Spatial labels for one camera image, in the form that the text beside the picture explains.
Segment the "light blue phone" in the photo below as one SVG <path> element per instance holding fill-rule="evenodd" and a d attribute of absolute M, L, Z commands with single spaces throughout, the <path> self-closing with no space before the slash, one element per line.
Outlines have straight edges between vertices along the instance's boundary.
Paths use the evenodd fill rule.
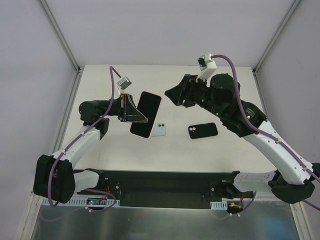
<path fill-rule="evenodd" d="M 163 137 L 167 134 L 166 125 L 164 123 L 156 123 L 152 129 L 151 137 Z"/>

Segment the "black phone case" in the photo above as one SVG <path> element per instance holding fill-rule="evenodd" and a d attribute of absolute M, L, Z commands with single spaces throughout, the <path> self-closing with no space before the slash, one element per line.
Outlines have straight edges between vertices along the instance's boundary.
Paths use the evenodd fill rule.
<path fill-rule="evenodd" d="M 188 127 L 189 137 L 192 140 L 215 137 L 218 135 L 218 129 L 215 123 L 202 123 L 196 125 L 190 125 Z"/>

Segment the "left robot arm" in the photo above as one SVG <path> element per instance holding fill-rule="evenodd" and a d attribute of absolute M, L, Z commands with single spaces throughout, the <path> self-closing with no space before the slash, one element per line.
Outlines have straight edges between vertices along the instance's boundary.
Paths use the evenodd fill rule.
<path fill-rule="evenodd" d="M 67 146 L 39 157 L 36 164 L 33 192 L 48 199 L 49 205 L 66 204 L 72 196 L 89 189 L 99 195 L 106 183 L 93 170 L 75 173 L 79 160 L 97 144 L 109 129 L 109 117 L 116 116 L 124 123 L 148 123 L 151 117 L 138 110 L 132 95 L 122 93 L 117 99 L 84 101 L 79 106 L 83 122 L 79 132 Z"/>

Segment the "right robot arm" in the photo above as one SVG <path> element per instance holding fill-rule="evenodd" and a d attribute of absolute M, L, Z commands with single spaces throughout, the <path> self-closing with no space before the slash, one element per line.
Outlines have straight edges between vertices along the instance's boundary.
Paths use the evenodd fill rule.
<path fill-rule="evenodd" d="M 234 179 L 215 187 L 218 195 L 232 199 L 242 192 L 272 193 L 281 201 L 295 204 L 310 198 L 313 181 L 320 175 L 319 163 L 310 163 L 294 154 L 275 132 L 266 115 L 253 103 L 242 101 L 241 112 L 234 79 L 227 73 L 216 74 L 210 81 L 186 74 L 181 82 L 165 91 L 175 106 L 200 106 L 218 117 L 224 127 L 257 148 L 274 166 L 265 173 L 235 171 Z"/>

